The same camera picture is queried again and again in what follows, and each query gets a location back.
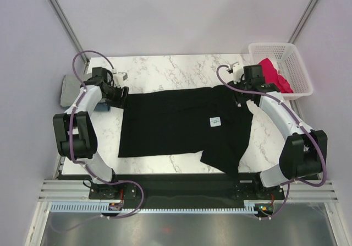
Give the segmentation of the right aluminium corner post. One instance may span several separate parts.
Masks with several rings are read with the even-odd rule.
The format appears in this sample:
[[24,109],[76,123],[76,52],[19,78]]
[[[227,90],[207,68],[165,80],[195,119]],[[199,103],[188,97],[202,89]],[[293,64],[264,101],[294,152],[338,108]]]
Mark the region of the right aluminium corner post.
[[288,39],[288,43],[295,44],[298,40],[299,36],[301,35],[304,27],[306,26],[309,18],[313,14],[315,8],[317,7],[320,0],[309,0],[306,8],[304,9],[297,25],[295,26],[290,38]]

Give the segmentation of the black t shirt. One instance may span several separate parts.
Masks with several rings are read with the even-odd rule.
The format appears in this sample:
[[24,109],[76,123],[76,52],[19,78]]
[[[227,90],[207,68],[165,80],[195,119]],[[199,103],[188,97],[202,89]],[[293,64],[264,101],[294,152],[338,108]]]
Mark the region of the black t shirt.
[[224,85],[130,94],[123,111],[120,158],[201,153],[231,177],[249,146],[253,114]]

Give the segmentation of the aluminium corner post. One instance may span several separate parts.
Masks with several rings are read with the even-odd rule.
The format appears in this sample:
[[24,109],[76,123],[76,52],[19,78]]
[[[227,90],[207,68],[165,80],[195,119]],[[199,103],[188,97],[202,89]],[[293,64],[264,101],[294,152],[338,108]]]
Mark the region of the aluminium corner post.
[[295,44],[298,40],[299,36],[301,35],[304,27],[306,26],[309,18],[313,14],[315,8],[317,7],[320,0],[309,0],[306,8],[304,9],[297,25],[295,26],[290,38],[288,39],[288,43]]
[[48,0],[50,6],[52,7],[56,17],[58,18],[62,28],[64,29],[65,33],[68,35],[71,44],[75,48],[75,51],[82,52],[84,49],[77,37],[77,35],[74,32],[74,29],[72,28],[67,16],[65,15],[65,12],[63,8],[61,7],[60,3],[58,0]]

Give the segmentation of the left aluminium corner post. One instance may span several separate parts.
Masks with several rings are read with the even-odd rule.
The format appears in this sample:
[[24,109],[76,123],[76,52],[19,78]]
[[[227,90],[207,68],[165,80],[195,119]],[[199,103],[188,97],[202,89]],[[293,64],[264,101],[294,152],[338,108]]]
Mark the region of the left aluminium corner post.
[[52,7],[56,17],[58,18],[62,28],[64,29],[65,33],[68,35],[71,44],[75,48],[75,51],[82,52],[84,49],[77,37],[77,35],[74,32],[74,29],[72,28],[67,16],[65,15],[65,12],[63,8],[61,7],[60,3],[58,0],[48,0],[50,6]]

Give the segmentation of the pink t shirt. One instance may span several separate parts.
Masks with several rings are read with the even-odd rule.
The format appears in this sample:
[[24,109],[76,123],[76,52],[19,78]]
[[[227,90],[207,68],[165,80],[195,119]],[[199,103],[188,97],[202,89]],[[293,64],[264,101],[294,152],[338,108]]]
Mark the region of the pink t shirt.
[[294,92],[289,82],[279,74],[269,58],[260,61],[259,65],[262,67],[266,83],[274,83],[279,88],[280,92],[284,94],[292,94]]

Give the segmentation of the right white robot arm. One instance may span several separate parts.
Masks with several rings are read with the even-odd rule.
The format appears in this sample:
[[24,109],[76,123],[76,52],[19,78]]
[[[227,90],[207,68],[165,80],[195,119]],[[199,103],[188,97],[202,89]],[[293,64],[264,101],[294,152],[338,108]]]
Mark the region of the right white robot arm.
[[327,134],[306,124],[290,106],[274,83],[267,83],[261,65],[243,68],[239,81],[233,84],[239,102],[253,101],[280,131],[285,140],[277,165],[260,172],[260,180],[252,184],[253,195],[265,198],[272,187],[294,181],[307,183],[308,176],[321,174],[320,187],[327,180]]

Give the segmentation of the white plastic basket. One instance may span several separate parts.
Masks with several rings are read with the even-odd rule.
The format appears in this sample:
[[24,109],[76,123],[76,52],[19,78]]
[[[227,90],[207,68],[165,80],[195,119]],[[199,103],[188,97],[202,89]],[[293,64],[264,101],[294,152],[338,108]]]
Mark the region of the white plastic basket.
[[310,77],[294,44],[259,42],[249,44],[248,49],[252,64],[268,58],[278,73],[288,81],[293,92],[283,94],[286,100],[296,100],[313,94]]

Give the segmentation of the aluminium frame rail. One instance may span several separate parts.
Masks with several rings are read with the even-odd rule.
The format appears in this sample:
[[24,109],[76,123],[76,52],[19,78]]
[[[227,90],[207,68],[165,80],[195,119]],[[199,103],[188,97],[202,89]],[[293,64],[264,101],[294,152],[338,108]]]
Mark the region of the aluminium frame rail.
[[[240,180],[238,182],[216,181],[154,181],[143,179],[137,181],[144,191],[145,199],[152,196],[175,198],[176,196],[230,196],[238,201],[281,201],[288,194],[288,200],[303,202],[337,201],[337,195],[331,182],[315,188],[302,182],[292,183],[290,187],[255,188],[254,182]],[[119,195],[111,191],[102,192],[97,188],[86,187],[83,181],[47,180],[41,188],[40,201],[87,201],[117,200]]]

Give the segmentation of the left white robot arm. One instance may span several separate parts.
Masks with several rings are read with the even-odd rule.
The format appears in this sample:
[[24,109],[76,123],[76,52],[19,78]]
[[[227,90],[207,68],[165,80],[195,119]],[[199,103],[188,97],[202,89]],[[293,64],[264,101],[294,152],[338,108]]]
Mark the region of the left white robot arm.
[[110,70],[96,67],[92,77],[82,82],[74,103],[64,113],[53,117],[58,153],[85,169],[95,184],[102,184],[102,193],[108,198],[116,198],[121,186],[112,180],[115,172],[98,152],[90,116],[101,101],[110,107],[124,109],[128,93],[129,88],[118,85]]

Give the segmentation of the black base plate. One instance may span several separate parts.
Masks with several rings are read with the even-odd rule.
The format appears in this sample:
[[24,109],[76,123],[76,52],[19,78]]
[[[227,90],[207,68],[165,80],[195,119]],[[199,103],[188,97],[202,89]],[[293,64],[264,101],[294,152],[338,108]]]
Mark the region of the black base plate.
[[121,199],[125,209],[234,209],[246,200],[282,200],[278,186],[264,188],[257,173],[120,174],[117,185],[88,184],[90,199]]

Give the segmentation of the blue folded t shirt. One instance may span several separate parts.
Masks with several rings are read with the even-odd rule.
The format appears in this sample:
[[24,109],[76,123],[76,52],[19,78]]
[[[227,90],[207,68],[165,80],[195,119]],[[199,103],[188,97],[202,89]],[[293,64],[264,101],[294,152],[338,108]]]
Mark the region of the blue folded t shirt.
[[97,112],[109,112],[111,107],[106,103],[98,103],[95,107],[95,111]]

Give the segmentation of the grey folded t shirt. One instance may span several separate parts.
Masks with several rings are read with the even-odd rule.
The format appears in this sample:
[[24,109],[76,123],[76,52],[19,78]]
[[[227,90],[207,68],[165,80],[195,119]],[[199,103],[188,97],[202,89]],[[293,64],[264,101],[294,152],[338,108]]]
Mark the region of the grey folded t shirt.
[[69,108],[77,98],[80,92],[81,82],[74,75],[66,75],[62,82],[62,91],[60,95],[60,105],[63,108]]

